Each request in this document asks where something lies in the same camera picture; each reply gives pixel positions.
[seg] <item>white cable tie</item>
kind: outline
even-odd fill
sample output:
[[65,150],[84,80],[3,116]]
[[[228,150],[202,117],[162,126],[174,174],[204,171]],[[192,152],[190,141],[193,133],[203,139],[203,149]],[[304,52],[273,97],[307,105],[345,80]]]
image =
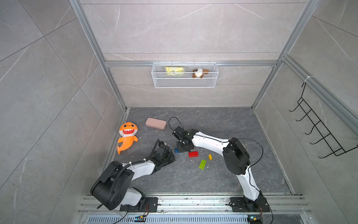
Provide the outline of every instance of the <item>white cable tie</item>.
[[306,82],[309,77],[314,78],[314,76],[307,76],[307,78],[306,78],[305,81],[303,81],[303,82]]

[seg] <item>brown and white plush toy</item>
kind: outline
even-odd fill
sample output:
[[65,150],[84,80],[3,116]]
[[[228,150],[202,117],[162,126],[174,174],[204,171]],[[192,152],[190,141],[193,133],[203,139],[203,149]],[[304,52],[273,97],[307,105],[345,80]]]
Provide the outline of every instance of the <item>brown and white plush toy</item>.
[[204,74],[209,73],[209,70],[198,68],[198,69],[194,69],[193,72],[194,72],[193,78],[203,78]]

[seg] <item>robotic arm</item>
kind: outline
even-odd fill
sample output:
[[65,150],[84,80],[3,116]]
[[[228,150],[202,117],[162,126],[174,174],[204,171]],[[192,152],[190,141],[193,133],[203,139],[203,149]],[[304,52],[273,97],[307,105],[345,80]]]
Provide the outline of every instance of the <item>robotic arm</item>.
[[221,139],[206,135],[198,130],[184,130],[180,126],[172,133],[179,141],[179,152],[191,151],[194,146],[209,149],[224,157],[226,167],[235,174],[244,191],[245,206],[250,211],[266,207],[266,199],[251,174],[250,155],[237,138]]
[[[244,191],[243,200],[231,198],[229,205],[233,207],[233,211],[270,211],[251,174],[250,156],[237,138],[220,139],[195,129],[186,131],[179,126],[173,131],[173,135],[179,140],[176,143],[179,152],[190,152],[197,146],[224,157],[226,167],[237,176]],[[131,205],[134,206],[134,210],[141,211],[145,204],[145,194],[135,188],[129,189],[130,182],[138,177],[153,174],[174,161],[172,150],[158,139],[151,155],[142,161],[128,164],[111,162],[92,186],[91,194],[109,210],[115,209],[118,205]]]
[[138,177],[154,174],[174,161],[172,150],[158,139],[151,155],[146,159],[124,164],[111,162],[92,186],[91,195],[109,210],[118,205],[131,205],[135,210],[141,211],[145,204],[145,194],[135,188],[129,189],[130,182]]

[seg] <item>white wire basket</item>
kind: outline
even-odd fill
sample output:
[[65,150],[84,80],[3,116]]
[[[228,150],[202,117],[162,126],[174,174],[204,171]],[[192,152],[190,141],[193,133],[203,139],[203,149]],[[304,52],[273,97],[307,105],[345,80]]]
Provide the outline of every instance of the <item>white wire basket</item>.
[[[165,67],[184,67],[185,71],[166,72]],[[202,68],[209,72],[203,78],[193,78],[193,70]],[[218,78],[218,66],[213,62],[158,62],[152,67],[155,88],[213,88]]]

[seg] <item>red lego brick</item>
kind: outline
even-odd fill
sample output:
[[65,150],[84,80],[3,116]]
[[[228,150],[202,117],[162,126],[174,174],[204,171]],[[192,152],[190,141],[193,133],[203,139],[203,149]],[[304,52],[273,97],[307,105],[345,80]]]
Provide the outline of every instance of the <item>red lego brick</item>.
[[189,158],[191,158],[191,157],[198,157],[198,156],[199,156],[199,154],[198,154],[197,151],[195,151],[195,152],[189,152]]

